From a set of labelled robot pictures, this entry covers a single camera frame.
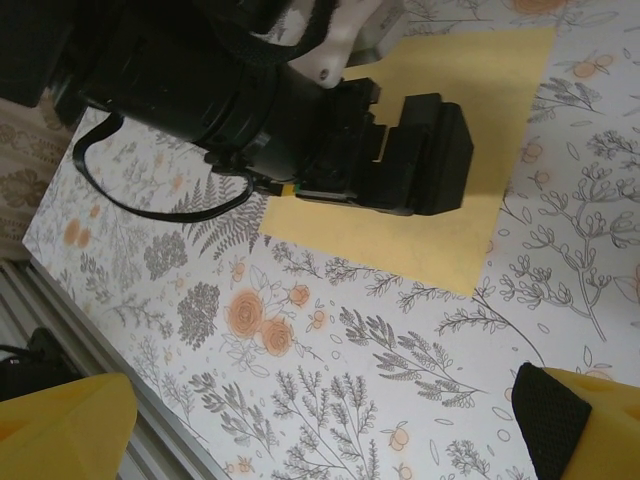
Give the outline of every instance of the floral pattern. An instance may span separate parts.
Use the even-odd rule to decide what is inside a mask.
[[[558,29],[473,295],[261,236],[262,197],[204,224],[132,217],[68,153],[27,233],[231,478],[531,480],[511,409],[523,362],[640,383],[640,4],[406,4],[409,34]],[[137,206],[241,187],[135,122],[96,150],[95,175]]]

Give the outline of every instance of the floral tablecloth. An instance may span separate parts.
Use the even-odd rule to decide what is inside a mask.
[[[133,217],[69,154],[25,237],[233,478],[535,478],[510,404],[523,362],[640,385],[640,3],[407,7],[410,34],[558,28],[472,297],[262,236],[259,196],[199,225]],[[89,158],[141,207],[240,188],[133,122]]]

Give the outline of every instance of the black mesh pad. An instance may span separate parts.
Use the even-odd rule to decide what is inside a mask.
[[[589,420],[591,405],[541,368],[520,367],[513,411],[539,480],[559,480]]]

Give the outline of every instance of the yellow sheet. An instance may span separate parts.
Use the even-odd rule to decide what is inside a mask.
[[[382,87],[377,123],[397,125],[407,95],[440,92],[462,106],[475,152],[461,209],[407,218],[272,198],[261,231],[471,294],[554,38],[552,28],[411,37],[380,62],[347,70]]]

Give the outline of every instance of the yellow fabric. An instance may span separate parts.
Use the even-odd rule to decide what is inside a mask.
[[[513,30],[405,38],[380,62],[347,70],[382,87],[378,123],[397,125],[407,95],[459,103],[475,153],[464,205],[443,215],[395,217],[271,198],[261,231],[469,295],[481,273],[503,193],[555,32]]]
[[[640,388],[546,368],[591,405],[562,480],[626,480],[640,477]]]
[[[113,480],[136,422],[125,375],[105,374],[0,403],[0,477]]]

